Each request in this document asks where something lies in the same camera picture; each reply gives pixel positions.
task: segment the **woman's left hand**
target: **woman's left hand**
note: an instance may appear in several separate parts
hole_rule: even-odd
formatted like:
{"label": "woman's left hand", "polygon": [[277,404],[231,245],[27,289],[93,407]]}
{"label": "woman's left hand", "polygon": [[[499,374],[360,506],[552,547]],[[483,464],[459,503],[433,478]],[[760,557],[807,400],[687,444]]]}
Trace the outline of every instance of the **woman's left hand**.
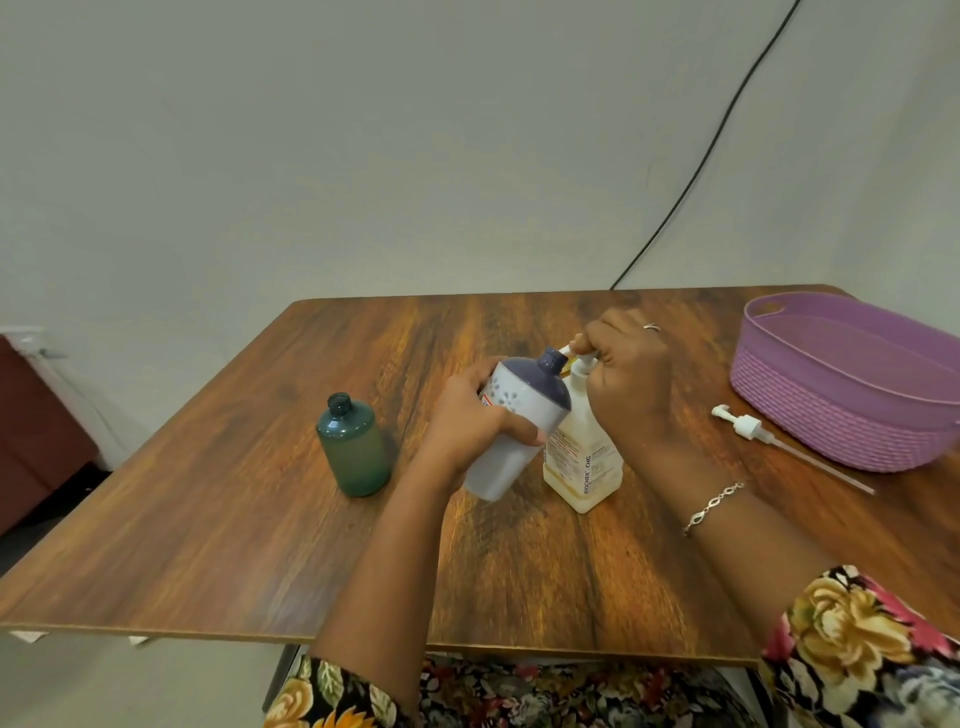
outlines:
{"label": "woman's left hand", "polygon": [[439,458],[453,469],[463,473],[493,444],[501,432],[523,445],[538,447],[546,442],[546,434],[524,417],[505,407],[487,406],[478,398],[497,363],[506,357],[490,356],[481,359],[446,381],[434,405],[420,446],[420,454]]}

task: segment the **white and purple bottle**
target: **white and purple bottle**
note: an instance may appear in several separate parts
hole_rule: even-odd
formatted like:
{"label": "white and purple bottle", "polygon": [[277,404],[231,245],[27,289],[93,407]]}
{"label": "white and purple bottle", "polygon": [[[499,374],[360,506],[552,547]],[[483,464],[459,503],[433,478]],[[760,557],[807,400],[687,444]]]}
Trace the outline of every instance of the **white and purple bottle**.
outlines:
{"label": "white and purple bottle", "polygon": [[[549,437],[570,413],[570,393],[560,378],[565,364],[566,357],[549,347],[539,359],[504,359],[493,370],[480,401],[516,412]],[[500,500],[539,451],[510,435],[497,435],[470,466],[464,487],[483,500]]]}

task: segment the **table top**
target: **table top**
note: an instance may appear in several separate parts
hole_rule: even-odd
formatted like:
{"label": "table top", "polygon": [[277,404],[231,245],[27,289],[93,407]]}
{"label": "table top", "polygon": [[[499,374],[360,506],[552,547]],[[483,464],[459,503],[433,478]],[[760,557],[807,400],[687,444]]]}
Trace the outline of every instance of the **table top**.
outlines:
{"label": "table top", "polygon": [[[309,641],[390,493],[336,489],[314,431],[327,395],[372,404],[402,446],[402,472],[448,375],[486,354],[539,354],[608,306],[639,304],[674,353],[673,415],[694,443],[838,559],[960,634],[956,451],[910,473],[863,473],[869,497],[708,415],[721,402],[755,414],[731,389],[731,358],[744,304],[780,290],[293,303],[0,580],[0,626]],[[539,460],[497,503],[451,501],[429,646],[756,659],[696,546],[629,469],[579,516],[543,483]]]}

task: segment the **basket rim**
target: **basket rim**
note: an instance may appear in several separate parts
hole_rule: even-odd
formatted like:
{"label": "basket rim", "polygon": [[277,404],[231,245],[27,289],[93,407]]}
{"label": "basket rim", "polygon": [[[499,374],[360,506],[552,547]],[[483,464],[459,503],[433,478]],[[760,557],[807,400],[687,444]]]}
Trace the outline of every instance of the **basket rim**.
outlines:
{"label": "basket rim", "polygon": [[854,296],[839,296],[839,295],[837,295],[837,294],[835,294],[835,293],[822,293],[822,292],[820,292],[820,291],[784,291],[783,293],[771,293],[771,294],[767,294],[766,296],[757,296],[755,299],[750,299],[749,301],[747,301],[747,302],[744,304],[744,306],[743,306],[743,321],[744,321],[744,323],[750,324],[750,326],[754,327],[757,331],[759,331],[760,333],[762,333],[764,336],[769,336],[770,338],[775,339],[776,341],[778,341],[779,343],[783,344],[784,346],[789,347],[790,349],[792,349],[794,352],[797,352],[798,354],[802,355],[803,357],[805,357],[805,358],[807,358],[807,359],[809,359],[809,360],[811,360],[811,361],[814,361],[814,362],[816,362],[817,364],[820,364],[821,366],[826,367],[827,369],[830,369],[830,370],[836,372],[838,375],[841,375],[841,376],[843,376],[843,377],[845,377],[845,378],[847,378],[847,379],[850,379],[850,380],[852,380],[852,381],[858,382],[859,384],[863,384],[864,386],[869,387],[870,389],[876,390],[876,391],[878,391],[878,392],[883,392],[883,393],[888,394],[888,395],[894,395],[895,397],[902,397],[902,398],[904,398],[905,400],[912,400],[912,401],[917,401],[917,402],[924,402],[924,403],[926,403],[926,404],[943,404],[943,405],[946,405],[946,406],[960,407],[960,400],[931,400],[931,399],[928,399],[928,398],[926,398],[926,397],[917,397],[916,395],[908,395],[908,394],[904,394],[903,392],[898,392],[897,390],[894,390],[894,389],[889,389],[889,388],[887,388],[887,387],[881,387],[881,386],[879,386],[878,384],[873,384],[872,382],[867,381],[866,379],[861,379],[859,376],[852,375],[852,374],[850,374],[850,372],[845,372],[844,370],[839,369],[838,367],[835,367],[835,366],[833,366],[832,364],[827,363],[827,362],[824,361],[823,359],[818,358],[817,356],[814,356],[814,355],[811,354],[810,352],[804,351],[803,349],[801,349],[800,347],[796,346],[795,344],[791,344],[791,343],[790,343],[789,341],[787,341],[786,339],[783,339],[782,337],[777,336],[777,335],[776,335],[775,333],[773,333],[772,331],[770,331],[770,330],[764,328],[763,326],[761,326],[761,325],[759,324],[759,322],[758,322],[757,319],[763,318],[764,315],[769,316],[769,315],[771,315],[771,314],[762,314],[762,315],[760,315],[760,316],[754,316],[754,315],[752,315],[752,314],[749,312],[749,310],[748,310],[751,305],[753,305],[754,303],[756,303],[756,302],[758,302],[758,301],[763,301],[763,300],[765,300],[765,299],[780,299],[780,298],[782,298],[782,297],[784,297],[784,296],[787,296],[787,297],[801,297],[801,298],[808,298],[808,297],[811,297],[811,296],[812,296],[812,297],[816,297],[816,298],[830,297],[830,298],[834,298],[834,299],[843,299],[843,300],[845,300],[845,301],[852,301],[852,302],[857,303],[857,304],[859,304],[859,305],[869,306],[870,308],[873,308],[873,309],[875,309],[875,310],[881,311],[881,312],[883,312],[883,313],[885,313],[885,314],[888,314],[888,315],[891,315],[891,316],[897,316],[898,318],[901,318],[901,319],[903,319],[903,320],[905,320],[905,321],[909,321],[911,324],[915,324],[915,325],[921,326],[921,327],[923,327],[923,328],[928,328],[928,329],[930,329],[930,330],[932,330],[932,331],[936,331],[936,332],[939,333],[939,334],[946,334],[947,336],[951,336],[952,334],[948,333],[947,331],[943,331],[942,329],[929,326],[928,324],[924,324],[923,322],[917,321],[916,319],[912,319],[912,318],[910,318],[909,316],[904,316],[903,314],[897,313],[896,311],[891,311],[889,308],[883,308],[882,306],[873,305],[872,303],[866,303],[866,302],[864,302],[864,301],[860,301],[858,298],[855,298]]}

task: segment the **floral dress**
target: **floral dress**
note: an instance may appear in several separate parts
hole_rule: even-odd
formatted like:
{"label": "floral dress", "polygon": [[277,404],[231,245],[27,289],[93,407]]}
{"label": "floral dress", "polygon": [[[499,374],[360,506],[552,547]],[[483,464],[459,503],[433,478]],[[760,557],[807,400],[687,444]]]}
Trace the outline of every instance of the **floral dress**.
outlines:
{"label": "floral dress", "polygon": [[[960,644],[854,567],[815,579],[783,615],[760,671],[804,728],[960,726]],[[708,667],[501,666],[427,659],[423,725],[756,726]],[[303,657],[265,728],[415,725],[384,691]]]}

